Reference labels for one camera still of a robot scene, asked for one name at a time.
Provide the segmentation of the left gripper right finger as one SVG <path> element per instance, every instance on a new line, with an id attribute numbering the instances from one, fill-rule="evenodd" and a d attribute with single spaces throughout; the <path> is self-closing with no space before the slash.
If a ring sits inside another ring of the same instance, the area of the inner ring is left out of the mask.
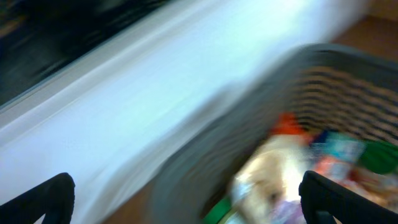
<path id="1" fill-rule="evenodd" d="M 393 223 L 397 214 L 346 189 L 326 177 L 308 170 L 298 188 L 302 212 L 308 224 Z"/>

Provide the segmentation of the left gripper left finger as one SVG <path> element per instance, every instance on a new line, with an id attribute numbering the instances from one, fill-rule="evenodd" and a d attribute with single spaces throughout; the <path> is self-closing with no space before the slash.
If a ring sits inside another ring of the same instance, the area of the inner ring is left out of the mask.
<path id="1" fill-rule="evenodd" d="M 2 224 L 69 224 L 75 204 L 75 183 L 60 173 L 1 205 Z"/>

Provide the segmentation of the blue tea box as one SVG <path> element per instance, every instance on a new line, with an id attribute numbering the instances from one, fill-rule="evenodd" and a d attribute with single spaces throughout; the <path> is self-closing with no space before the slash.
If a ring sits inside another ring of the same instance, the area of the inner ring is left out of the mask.
<path id="1" fill-rule="evenodd" d="M 362 142 L 338 133 L 325 132 L 307 145 L 308 161 L 310 162 L 308 170 L 364 197 L 364 190 L 348 178 L 354 163 L 363 152 L 364 144 Z"/>

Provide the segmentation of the beige paper bag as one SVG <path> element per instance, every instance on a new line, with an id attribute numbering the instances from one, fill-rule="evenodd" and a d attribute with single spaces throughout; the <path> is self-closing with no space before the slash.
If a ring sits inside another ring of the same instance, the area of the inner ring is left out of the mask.
<path id="1" fill-rule="evenodd" d="M 231 204 L 246 223 L 305 223 L 299 185 L 310 168 L 300 135 L 271 136 L 234 175 Z"/>

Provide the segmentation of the green-lid jar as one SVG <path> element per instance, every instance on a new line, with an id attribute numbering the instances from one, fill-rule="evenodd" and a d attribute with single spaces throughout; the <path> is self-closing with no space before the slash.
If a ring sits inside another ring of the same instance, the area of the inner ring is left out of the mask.
<path id="1" fill-rule="evenodd" d="M 237 212 L 232 208 L 229 197 L 222 198 L 203 218 L 204 224 L 242 224 Z"/>
<path id="2" fill-rule="evenodd" d="M 356 170 L 359 183 L 385 198 L 397 198 L 397 146 L 385 141 L 365 143 Z"/>

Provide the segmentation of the orange pasta packet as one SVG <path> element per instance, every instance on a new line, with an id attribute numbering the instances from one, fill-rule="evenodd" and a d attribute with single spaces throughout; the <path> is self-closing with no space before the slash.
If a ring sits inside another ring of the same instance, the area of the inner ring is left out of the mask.
<path id="1" fill-rule="evenodd" d="M 312 136 L 298 123 L 293 113 L 282 113 L 278 122 L 271 129 L 271 134 L 298 135 L 307 142 L 312 140 Z"/>

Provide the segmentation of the grey plastic basket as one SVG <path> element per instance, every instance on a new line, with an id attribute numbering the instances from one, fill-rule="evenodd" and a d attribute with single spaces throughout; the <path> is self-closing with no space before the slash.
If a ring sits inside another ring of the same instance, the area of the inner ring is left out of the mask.
<path id="1" fill-rule="evenodd" d="M 200 223 L 233 174 L 291 112 L 311 133 L 331 129 L 397 143 L 397 64 L 351 47 L 302 47 L 156 175 L 151 223 Z"/>

